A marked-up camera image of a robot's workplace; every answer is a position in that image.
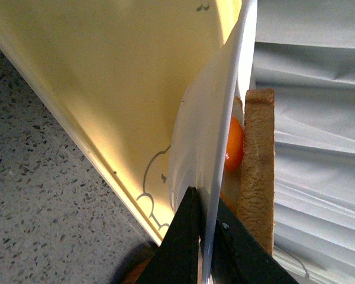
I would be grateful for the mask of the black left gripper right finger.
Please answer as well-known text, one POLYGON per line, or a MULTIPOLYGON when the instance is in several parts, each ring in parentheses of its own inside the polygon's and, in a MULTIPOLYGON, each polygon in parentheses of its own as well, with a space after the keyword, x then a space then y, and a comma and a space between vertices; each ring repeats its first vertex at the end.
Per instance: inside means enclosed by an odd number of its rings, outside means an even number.
POLYGON ((212 252, 214 283, 296 283, 254 239, 222 199, 212 252))

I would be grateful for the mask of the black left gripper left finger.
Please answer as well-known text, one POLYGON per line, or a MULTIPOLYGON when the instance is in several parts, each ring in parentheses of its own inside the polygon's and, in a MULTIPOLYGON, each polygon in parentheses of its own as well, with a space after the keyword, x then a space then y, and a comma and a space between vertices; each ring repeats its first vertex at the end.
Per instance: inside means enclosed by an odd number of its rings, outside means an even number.
POLYGON ((197 190, 188 187, 172 223, 140 283, 197 283, 201 206, 197 190))

